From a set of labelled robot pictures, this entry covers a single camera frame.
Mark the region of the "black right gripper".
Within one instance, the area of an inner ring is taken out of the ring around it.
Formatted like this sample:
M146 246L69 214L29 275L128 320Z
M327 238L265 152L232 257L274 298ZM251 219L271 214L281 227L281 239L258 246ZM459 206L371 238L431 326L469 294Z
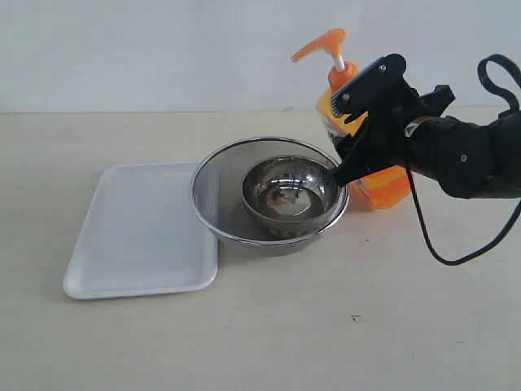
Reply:
M351 141L337 147L341 164L331 170L338 186L405 161L405 128L420 117L438 117L444 112L444 87L435 86L420 95L405 80L366 111Z

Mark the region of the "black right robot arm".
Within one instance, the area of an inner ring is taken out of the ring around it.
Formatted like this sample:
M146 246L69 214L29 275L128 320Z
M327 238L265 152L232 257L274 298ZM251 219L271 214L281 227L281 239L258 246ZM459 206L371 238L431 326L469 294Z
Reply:
M361 87L352 81L337 91L332 107L347 121L366 114L351 141L337 150L337 183L347 184L394 165L437 181L454 198L520 196L520 106L506 90L509 107L477 125L444 116L454 95L447 85L420 95L404 80Z

